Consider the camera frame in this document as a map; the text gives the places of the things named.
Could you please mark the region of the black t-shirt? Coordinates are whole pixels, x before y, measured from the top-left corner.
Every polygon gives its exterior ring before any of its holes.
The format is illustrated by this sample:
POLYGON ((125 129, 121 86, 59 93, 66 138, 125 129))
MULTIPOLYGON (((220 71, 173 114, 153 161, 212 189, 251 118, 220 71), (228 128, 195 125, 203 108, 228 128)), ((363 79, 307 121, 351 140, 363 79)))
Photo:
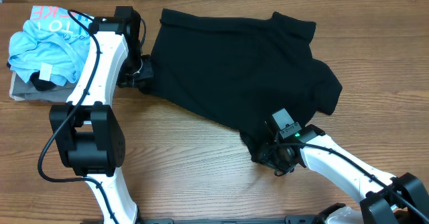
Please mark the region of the black t-shirt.
POLYGON ((330 115, 342 85, 310 43, 316 24, 274 12, 269 19, 198 17, 164 9, 151 51, 151 94, 239 131, 251 159, 271 139, 265 122, 285 109, 306 125, 330 115))

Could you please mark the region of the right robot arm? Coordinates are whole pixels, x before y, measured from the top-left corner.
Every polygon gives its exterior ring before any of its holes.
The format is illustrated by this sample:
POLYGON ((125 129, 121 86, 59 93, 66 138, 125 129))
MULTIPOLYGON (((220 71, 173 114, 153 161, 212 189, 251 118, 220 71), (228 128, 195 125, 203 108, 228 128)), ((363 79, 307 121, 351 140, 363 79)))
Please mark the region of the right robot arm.
POLYGON ((414 175, 395 176, 370 166, 341 148, 315 125, 272 121, 256 161, 283 176, 302 166, 316 172, 359 204, 358 211, 337 205, 319 223, 427 223, 428 191, 414 175))

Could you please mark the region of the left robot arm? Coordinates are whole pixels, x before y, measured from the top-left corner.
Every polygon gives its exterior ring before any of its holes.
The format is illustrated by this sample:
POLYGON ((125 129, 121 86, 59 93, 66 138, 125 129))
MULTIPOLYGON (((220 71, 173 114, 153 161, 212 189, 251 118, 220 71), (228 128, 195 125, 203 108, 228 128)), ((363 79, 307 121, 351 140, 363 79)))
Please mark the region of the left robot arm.
POLYGON ((85 182, 103 214, 103 223, 141 223, 122 171, 125 136, 112 110, 116 87, 146 91, 154 79, 148 55, 141 53, 140 29, 146 24, 131 6, 118 6, 112 17, 94 17, 84 30, 90 50, 80 79, 63 105, 50 109, 53 134, 38 160, 39 175, 49 181, 85 182), (42 164, 55 143, 62 164, 74 177, 52 178, 42 164))

